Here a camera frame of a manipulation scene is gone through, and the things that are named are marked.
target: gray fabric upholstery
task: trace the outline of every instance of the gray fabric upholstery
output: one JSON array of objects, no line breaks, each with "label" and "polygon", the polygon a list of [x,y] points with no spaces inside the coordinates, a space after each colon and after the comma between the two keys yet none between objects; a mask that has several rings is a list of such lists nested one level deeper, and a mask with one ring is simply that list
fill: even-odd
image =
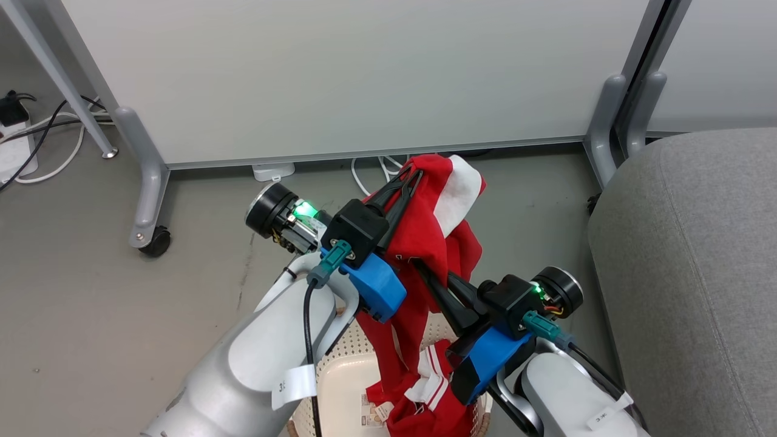
[{"label": "gray fabric upholstery", "polygon": [[777,129],[647,146],[605,189],[589,240],[651,435],[777,435]]}]

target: teal connector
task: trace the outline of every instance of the teal connector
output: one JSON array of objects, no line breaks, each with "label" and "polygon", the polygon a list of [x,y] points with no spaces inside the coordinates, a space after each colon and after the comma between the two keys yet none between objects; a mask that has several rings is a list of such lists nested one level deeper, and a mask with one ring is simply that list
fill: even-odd
[{"label": "teal connector", "polygon": [[315,287],[321,288],[325,283],[329,281],[329,277],[332,276],[345,261],[346,257],[350,253],[350,244],[345,240],[340,240],[332,246],[332,249],[321,259],[319,265],[315,266],[313,270],[308,273],[308,283],[310,284],[315,279]]},{"label": "teal connector", "polygon": [[574,337],[561,330],[559,325],[551,320],[537,314],[536,311],[529,311],[523,317],[524,326],[534,335],[546,340],[552,341],[564,351],[569,351],[570,343],[574,342]]}]

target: sofa seam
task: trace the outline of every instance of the sofa seam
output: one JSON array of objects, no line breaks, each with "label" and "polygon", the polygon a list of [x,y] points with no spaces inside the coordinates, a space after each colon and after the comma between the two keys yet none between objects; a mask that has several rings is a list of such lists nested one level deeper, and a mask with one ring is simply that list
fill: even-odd
[{"label": "sofa seam", "polygon": [[667,184],[667,178],[664,175],[664,151],[666,149],[667,148],[665,147],[665,145],[662,144],[660,145],[660,148],[658,150],[657,161],[658,161],[658,170],[660,174],[661,184],[663,185],[664,193],[666,194],[667,199],[669,200],[669,207],[671,208],[672,215],[674,216],[675,225],[678,227],[678,231],[680,233],[680,237],[682,238],[682,242],[691,258],[691,269],[699,283],[699,286],[697,286],[696,288],[699,289],[699,291],[702,294],[702,297],[705,301],[705,305],[707,307],[706,308],[707,312],[711,319],[711,320],[708,320],[709,327],[713,332],[713,336],[715,337],[715,341],[718,346],[718,352],[719,354],[722,355],[723,364],[726,367],[726,373],[728,374],[729,381],[732,383],[737,393],[737,403],[739,404],[740,411],[742,412],[742,415],[745,418],[745,421],[747,422],[747,427],[749,428],[750,433],[752,434],[753,432],[755,432],[755,434],[757,435],[764,436],[765,434],[761,429],[761,426],[758,424],[758,419],[755,417],[755,412],[751,410],[747,402],[747,399],[745,397],[744,389],[741,386],[739,376],[737,374],[737,367],[734,365],[734,363],[731,360],[729,348],[728,346],[726,346],[726,339],[723,337],[723,332],[720,330],[717,313],[713,305],[712,297],[709,295],[709,292],[707,290],[706,282],[704,280],[704,275],[699,269],[699,263],[696,259],[695,251],[693,250],[693,246],[688,240],[688,236],[685,233],[685,228],[683,227],[682,221],[680,220],[680,215],[678,214],[678,210],[674,205],[674,198],[672,197],[671,190],[669,189],[669,186]]}]

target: blue plastic part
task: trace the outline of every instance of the blue plastic part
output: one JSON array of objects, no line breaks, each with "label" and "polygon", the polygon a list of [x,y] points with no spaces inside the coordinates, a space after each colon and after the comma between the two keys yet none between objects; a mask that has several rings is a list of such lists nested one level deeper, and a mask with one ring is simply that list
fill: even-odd
[{"label": "blue plastic part", "polygon": [[571,334],[567,334],[559,325],[553,323],[543,316],[537,314],[536,311],[529,311],[524,314],[524,325],[526,329],[530,330],[534,335],[540,338],[550,340],[564,351],[569,351],[570,343],[574,342],[574,337]]},{"label": "blue plastic part", "polygon": [[[328,250],[321,248],[324,257],[327,252]],[[381,323],[385,323],[396,313],[407,296],[405,286],[396,277],[391,266],[374,253],[370,253],[358,269],[342,264],[340,270],[348,273],[351,283],[367,304],[368,312]]]},{"label": "blue plastic part", "polygon": [[480,383],[472,391],[472,395],[466,403],[467,405],[475,402],[475,399],[486,391],[489,381],[507,364],[507,361],[515,355],[515,352],[521,346],[528,343],[532,337],[532,334],[526,333],[519,340],[513,340],[502,334],[495,327],[491,327],[478,338],[467,356],[475,367]]},{"label": "blue plastic part", "polygon": [[307,280],[310,284],[315,279],[315,287],[321,288],[329,281],[335,270],[337,270],[345,261],[345,257],[350,253],[350,244],[340,240],[332,246],[332,249],[321,259],[319,265],[308,273]]}]

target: green light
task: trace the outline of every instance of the green light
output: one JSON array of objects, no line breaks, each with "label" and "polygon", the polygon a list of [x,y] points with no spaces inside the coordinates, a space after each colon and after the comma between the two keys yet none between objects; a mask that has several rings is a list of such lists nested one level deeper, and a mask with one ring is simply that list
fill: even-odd
[{"label": "green light", "polygon": [[296,208],[294,208],[294,215],[306,215],[308,217],[312,217],[318,211],[319,210],[313,208],[313,205],[309,204],[307,201],[303,201],[301,204],[297,205]]}]

